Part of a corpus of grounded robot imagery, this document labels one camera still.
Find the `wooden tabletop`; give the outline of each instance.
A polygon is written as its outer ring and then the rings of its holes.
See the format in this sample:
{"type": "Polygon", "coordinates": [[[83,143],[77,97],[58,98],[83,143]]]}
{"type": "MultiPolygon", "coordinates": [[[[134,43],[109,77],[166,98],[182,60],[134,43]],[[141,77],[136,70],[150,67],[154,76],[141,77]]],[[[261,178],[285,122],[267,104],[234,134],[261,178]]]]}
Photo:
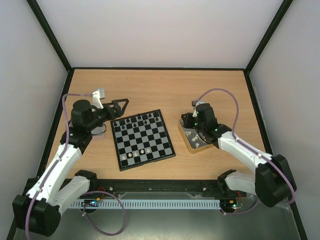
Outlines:
{"type": "MultiPolygon", "coordinates": [[[[176,156],[120,171],[110,122],[107,122],[105,138],[91,141],[69,172],[68,178],[72,178],[81,169],[97,173],[99,179],[206,180],[216,179],[230,169],[249,173],[243,163],[221,149],[212,147],[195,154],[189,153],[178,130],[181,114],[193,111],[191,101],[211,88],[224,88],[235,95],[240,108],[236,133],[258,149],[264,150],[242,71],[77,69],[69,93],[89,94],[97,88],[105,90],[106,98],[103,102],[129,99],[123,117],[161,109],[176,156]]],[[[72,104],[79,99],[83,97],[67,98],[69,118],[72,104]]],[[[219,123],[232,127],[236,106],[228,94],[215,91],[203,100],[211,104],[219,123]]],[[[53,159],[65,129],[62,115],[48,163],[53,159]]]]}

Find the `robotic arm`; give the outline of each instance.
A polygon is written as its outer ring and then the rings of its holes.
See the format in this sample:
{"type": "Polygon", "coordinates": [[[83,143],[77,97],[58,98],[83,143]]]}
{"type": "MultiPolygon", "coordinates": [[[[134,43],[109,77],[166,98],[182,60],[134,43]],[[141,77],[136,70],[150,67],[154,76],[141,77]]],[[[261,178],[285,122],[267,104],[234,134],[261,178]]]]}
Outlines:
{"type": "Polygon", "coordinates": [[[218,177],[222,193],[242,191],[256,195],[268,207],[273,207],[285,198],[291,197],[290,186],[271,164],[275,164],[288,179],[294,191],[296,183],[286,158],[282,155],[272,156],[242,140],[231,128],[218,123],[213,108],[209,103],[193,102],[194,113],[181,116],[183,127],[195,129],[202,133],[208,144],[213,144],[243,162],[252,174],[229,170],[218,177]]]}
{"type": "Polygon", "coordinates": [[[36,196],[29,218],[30,231],[45,236],[52,235],[57,229],[62,214],[82,194],[97,188],[97,175],[80,170],[72,180],[61,189],[61,186],[77,160],[85,152],[93,138],[92,131],[105,121],[121,117],[129,103],[128,99],[113,100],[101,103],[104,91],[98,89],[92,93],[93,105],[88,100],[78,100],[73,104],[69,126],[60,140],[60,146],[54,159],[47,167],[38,182],[26,195],[17,195],[12,203],[17,227],[25,229],[27,211],[32,199],[36,196]]]}

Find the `white wall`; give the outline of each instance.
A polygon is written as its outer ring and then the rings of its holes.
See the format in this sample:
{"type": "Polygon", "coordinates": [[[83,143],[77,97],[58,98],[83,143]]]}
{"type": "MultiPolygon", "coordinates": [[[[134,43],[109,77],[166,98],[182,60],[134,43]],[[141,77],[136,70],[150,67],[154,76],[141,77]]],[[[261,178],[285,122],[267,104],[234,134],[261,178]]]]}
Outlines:
{"type": "Polygon", "coordinates": [[[282,0],[38,0],[73,67],[245,68],[282,0]]]}
{"type": "Polygon", "coordinates": [[[251,73],[275,154],[286,156],[308,238],[320,236],[320,1],[295,0],[251,73]]]}
{"type": "Polygon", "coordinates": [[[0,1],[0,239],[35,177],[67,72],[27,1],[0,1]]]}

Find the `ventilation grille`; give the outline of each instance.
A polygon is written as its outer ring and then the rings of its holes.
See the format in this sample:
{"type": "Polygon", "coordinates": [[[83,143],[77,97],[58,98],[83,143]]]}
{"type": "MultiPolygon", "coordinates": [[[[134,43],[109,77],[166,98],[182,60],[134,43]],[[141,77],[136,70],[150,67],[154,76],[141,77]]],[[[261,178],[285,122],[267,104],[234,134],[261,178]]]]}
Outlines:
{"type": "MultiPolygon", "coordinates": [[[[79,209],[84,206],[84,199],[75,201],[69,209],[79,209]]],[[[125,209],[220,209],[219,200],[121,200],[125,209]]],[[[121,209],[120,204],[114,199],[105,199],[87,208],[91,209],[121,209]]]]}

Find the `chessboard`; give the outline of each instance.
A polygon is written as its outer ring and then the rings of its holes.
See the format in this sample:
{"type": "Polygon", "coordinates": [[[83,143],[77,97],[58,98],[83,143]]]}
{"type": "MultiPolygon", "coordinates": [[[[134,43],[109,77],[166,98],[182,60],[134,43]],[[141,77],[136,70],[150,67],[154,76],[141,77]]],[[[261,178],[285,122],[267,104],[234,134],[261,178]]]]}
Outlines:
{"type": "Polygon", "coordinates": [[[111,121],[120,171],[176,156],[160,109],[111,121]]]}

